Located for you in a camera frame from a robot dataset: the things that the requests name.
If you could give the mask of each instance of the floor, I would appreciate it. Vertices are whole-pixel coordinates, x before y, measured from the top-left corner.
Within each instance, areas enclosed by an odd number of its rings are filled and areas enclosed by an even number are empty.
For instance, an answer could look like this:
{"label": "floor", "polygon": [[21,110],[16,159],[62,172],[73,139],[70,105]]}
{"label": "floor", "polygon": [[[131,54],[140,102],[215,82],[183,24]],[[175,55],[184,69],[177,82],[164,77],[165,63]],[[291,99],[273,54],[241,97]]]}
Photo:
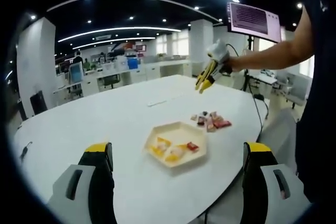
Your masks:
{"label": "floor", "polygon": [[[216,81],[217,84],[232,87],[233,79],[231,77],[221,77]],[[284,108],[291,108],[292,103],[286,102],[286,99],[281,95],[272,94],[270,97],[270,107],[268,119],[265,122],[265,127],[277,116],[277,113]],[[304,106],[296,106],[292,110],[293,117],[300,119],[304,111]],[[12,138],[20,126],[22,120],[19,114],[16,114],[8,124],[8,135]],[[240,223],[243,209],[243,194],[241,189],[241,176],[237,178],[237,182],[233,183],[228,192],[211,208],[208,214],[208,224],[236,224]],[[204,215],[193,220],[189,224],[204,223]]]}

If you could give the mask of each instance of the hexagonal tray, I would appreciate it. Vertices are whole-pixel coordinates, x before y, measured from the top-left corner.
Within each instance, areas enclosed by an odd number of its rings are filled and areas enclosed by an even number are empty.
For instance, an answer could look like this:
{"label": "hexagonal tray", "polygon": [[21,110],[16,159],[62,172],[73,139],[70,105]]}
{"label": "hexagonal tray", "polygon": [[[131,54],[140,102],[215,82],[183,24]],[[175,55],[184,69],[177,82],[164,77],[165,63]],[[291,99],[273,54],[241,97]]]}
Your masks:
{"label": "hexagonal tray", "polygon": [[[151,150],[152,145],[156,146],[158,137],[162,137],[172,142],[172,145],[166,150],[161,158],[156,156]],[[171,148],[174,145],[187,144],[189,142],[199,146],[199,150],[196,153],[186,151],[183,157],[177,162],[171,163],[165,161],[165,158],[170,154]],[[144,148],[165,166],[170,168],[177,167],[206,155],[206,136],[202,129],[198,129],[183,122],[164,124],[152,129]]]}

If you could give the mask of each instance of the robotic hand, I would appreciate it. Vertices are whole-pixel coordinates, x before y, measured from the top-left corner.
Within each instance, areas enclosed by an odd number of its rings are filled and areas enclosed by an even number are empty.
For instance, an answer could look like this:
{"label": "robotic hand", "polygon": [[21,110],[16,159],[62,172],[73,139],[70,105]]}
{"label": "robotic hand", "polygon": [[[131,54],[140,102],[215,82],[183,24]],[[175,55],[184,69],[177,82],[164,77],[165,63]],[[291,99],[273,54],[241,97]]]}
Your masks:
{"label": "robotic hand", "polygon": [[208,56],[211,58],[209,64],[197,77],[195,89],[199,89],[200,94],[207,88],[210,88],[222,76],[222,72],[232,73],[232,68],[226,64],[230,58],[230,54],[223,40],[219,39],[209,47]]}

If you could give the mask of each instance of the white cabinet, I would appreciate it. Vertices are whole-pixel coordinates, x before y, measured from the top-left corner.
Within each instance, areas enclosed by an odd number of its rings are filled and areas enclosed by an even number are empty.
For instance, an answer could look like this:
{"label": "white cabinet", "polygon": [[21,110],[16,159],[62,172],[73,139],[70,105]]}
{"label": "white cabinet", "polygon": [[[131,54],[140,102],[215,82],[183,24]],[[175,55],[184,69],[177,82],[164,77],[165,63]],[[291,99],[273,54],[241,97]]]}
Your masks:
{"label": "white cabinet", "polygon": [[81,83],[81,86],[83,91],[83,97],[99,93],[99,87],[96,78],[84,79]]}
{"label": "white cabinet", "polygon": [[137,71],[130,72],[131,75],[131,83],[138,83],[142,81],[146,81],[146,71],[145,69],[139,69]]}
{"label": "white cabinet", "polygon": [[160,78],[161,77],[160,67],[147,67],[146,76],[147,81]]}
{"label": "white cabinet", "polygon": [[184,76],[192,76],[192,68],[191,68],[191,63],[186,63],[183,64],[183,75]]}

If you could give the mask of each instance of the screen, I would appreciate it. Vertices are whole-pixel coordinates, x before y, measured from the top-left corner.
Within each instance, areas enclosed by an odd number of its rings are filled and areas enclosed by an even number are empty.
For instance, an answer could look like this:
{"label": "screen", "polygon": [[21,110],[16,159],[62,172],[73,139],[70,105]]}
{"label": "screen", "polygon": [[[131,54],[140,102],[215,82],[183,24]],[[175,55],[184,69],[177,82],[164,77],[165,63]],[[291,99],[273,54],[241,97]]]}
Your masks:
{"label": "screen", "polygon": [[279,16],[238,3],[228,3],[228,31],[281,42]]}

